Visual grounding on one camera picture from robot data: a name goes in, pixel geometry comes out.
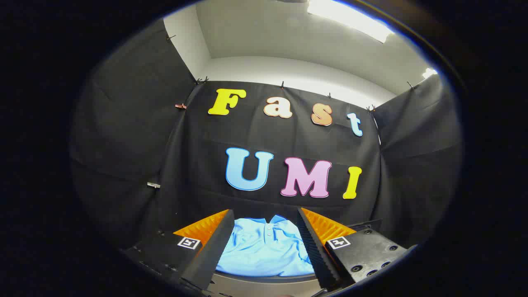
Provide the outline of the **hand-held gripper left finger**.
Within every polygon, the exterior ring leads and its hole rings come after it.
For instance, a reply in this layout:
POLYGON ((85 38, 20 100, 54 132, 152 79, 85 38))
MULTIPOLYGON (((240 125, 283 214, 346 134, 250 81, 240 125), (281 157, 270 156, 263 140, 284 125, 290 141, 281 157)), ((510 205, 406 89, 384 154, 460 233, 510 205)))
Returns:
POLYGON ((160 281, 181 291, 207 291, 234 228, 223 210, 173 233, 162 232, 122 253, 160 281))

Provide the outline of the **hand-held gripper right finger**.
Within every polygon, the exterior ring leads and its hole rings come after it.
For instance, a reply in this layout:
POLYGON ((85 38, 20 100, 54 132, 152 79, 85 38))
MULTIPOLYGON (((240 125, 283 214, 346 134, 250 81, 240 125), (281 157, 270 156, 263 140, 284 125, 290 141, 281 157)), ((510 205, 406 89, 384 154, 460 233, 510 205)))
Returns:
POLYGON ((315 276, 326 291, 372 280, 413 251, 379 233, 381 220, 346 226, 300 207, 298 221, 315 276))

